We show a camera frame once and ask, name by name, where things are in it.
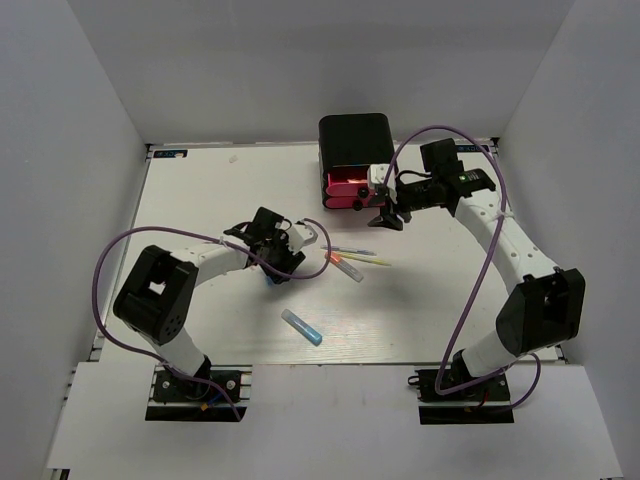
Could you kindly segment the orange clear lead case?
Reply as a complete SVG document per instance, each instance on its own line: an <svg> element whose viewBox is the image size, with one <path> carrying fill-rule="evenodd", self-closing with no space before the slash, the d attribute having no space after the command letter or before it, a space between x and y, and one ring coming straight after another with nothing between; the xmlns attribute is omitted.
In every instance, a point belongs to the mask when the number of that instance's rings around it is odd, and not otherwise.
<svg viewBox="0 0 640 480"><path fill-rule="evenodd" d="M342 256L335 252L326 252L325 257L329 260L329 262L338 268L342 273L347 275L349 278L354 280L357 283L360 283L364 276L363 274L353 265L348 263Z"/></svg>

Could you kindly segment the blue pen refill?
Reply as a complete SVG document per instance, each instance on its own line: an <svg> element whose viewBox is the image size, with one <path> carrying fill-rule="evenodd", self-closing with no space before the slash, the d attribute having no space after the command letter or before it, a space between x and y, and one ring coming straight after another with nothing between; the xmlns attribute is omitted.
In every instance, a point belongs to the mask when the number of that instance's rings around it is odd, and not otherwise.
<svg viewBox="0 0 640 480"><path fill-rule="evenodd" d="M375 252L373 252L371 250L366 250L366 249L358 249L358 248L351 248L351 247L339 247L339 246L335 246L335 245L333 245L331 248L328 245L322 245L320 248L325 250L325 251L331 250L332 252L338 252L338 253L342 253L342 254L377 256L377 254Z"/></svg>

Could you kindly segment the yellow pen refill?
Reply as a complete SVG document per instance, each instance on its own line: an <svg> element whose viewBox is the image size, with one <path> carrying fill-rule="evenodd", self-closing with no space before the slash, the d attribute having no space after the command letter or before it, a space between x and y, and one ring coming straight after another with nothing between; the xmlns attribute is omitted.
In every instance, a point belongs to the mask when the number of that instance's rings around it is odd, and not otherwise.
<svg viewBox="0 0 640 480"><path fill-rule="evenodd" d="M378 258L374 258L371 256L362 256L362 255L357 255L357 254L351 254L351 253L339 253L339 256L342 258L346 258L349 260L353 260L353 261L357 261L357 262L361 262L361 263L367 263L367 264L372 264L372 265L377 265L377 266L384 266L384 267L391 267L392 264L378 259Z"/></svg>

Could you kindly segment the pink drawer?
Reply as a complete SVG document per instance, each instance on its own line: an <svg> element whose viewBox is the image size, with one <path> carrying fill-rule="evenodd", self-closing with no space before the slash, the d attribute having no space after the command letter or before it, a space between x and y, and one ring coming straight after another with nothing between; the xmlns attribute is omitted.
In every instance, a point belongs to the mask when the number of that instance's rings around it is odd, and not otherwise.
<svg viewBox="0 0 640 480"><path fill-rule="evenodd" d="M367 206L368 200L358 197L328 197L324 200L324 207L327 209L340 210L350 209L361 211Z"/></svg>
<svg viewBox="0 0 640 480"><path fill-rule="evenodd" d="M330 197L357 197L361 189L368 191L368 183L366 184L348 184L346 179L355 176L366 176L368 168L366 166L356 167L338 167L331 169L327 174L327 186L325 192Z"/></svg>

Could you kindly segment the black drawer cabinet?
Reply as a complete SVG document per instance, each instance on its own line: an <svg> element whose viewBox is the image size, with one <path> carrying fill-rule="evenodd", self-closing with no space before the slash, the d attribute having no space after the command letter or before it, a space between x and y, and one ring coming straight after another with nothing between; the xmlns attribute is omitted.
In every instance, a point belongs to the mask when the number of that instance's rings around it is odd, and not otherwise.
<svg viewBox="0 0 640 480"><path fill-rule="evenodd" d="M327 174L338 167L387 164L394 153L389 121L382 113L327 115L318 123L322 204Z"/></svg>

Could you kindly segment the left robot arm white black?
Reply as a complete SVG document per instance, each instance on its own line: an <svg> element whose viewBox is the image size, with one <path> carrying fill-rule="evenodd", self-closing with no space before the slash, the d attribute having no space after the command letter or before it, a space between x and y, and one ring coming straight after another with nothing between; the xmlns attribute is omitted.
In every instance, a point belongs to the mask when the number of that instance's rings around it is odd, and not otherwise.
<svg viewBox="0 0 640 480"><path fill-rule="evenodd" d="M211 363L195 345L185 324L196 287L218 276L259 266L273 284L289 281L305 259L303 248L317 232L261 207L250 222L182 250L156 245L143 249L121 287L114 315L137 332L178 371L177 387L199 399L211 387Z"/></svg>

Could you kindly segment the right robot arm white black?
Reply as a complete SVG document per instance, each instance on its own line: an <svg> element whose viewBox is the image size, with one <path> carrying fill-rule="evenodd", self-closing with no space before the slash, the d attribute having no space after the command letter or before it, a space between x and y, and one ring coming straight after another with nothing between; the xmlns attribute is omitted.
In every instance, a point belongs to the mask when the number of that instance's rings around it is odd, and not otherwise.
<svg viewBox="0 0 640 480"><path fill-rule="evenodd" d="M481 270L494 266L508 293L494 328L460 351L446 347L435 383L439 395L472 399L488 379L522 357L576 337L586 281L578 269L562 269L517 223L506 195L484 170L468 170L451 139L420 148L421 180L401 181L388 164L369 167L367 183L379 206L372 227L400 231L415 211L440 207L465 227L485 251Z"/></svg>

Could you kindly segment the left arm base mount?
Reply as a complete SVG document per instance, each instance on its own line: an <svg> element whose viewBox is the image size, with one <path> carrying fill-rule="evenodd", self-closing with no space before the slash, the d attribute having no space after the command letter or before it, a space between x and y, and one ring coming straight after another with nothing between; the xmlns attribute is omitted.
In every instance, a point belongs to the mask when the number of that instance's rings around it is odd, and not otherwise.
<svg viewBox="0 0 640 480"><path fill-rule="evenodd" d="M252 369L212 367L210 380L219 385L235 406L214 387L185 382L164 368L152 377L145 420L156 422L228 423L241 420L249 406Z"/></svg>

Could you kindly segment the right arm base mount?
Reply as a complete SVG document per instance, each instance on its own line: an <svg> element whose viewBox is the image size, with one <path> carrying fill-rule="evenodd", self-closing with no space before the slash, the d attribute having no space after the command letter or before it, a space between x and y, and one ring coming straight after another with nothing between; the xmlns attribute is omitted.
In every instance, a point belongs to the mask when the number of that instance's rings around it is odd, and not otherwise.
<svg viewBox="0 0 640 480"><path fill-rule="evenodd" d="M505 375L450 395L435 391L437 370L416 370L407 384L417 393L421 425L499 425L512 424L511 394Z"/></svg>

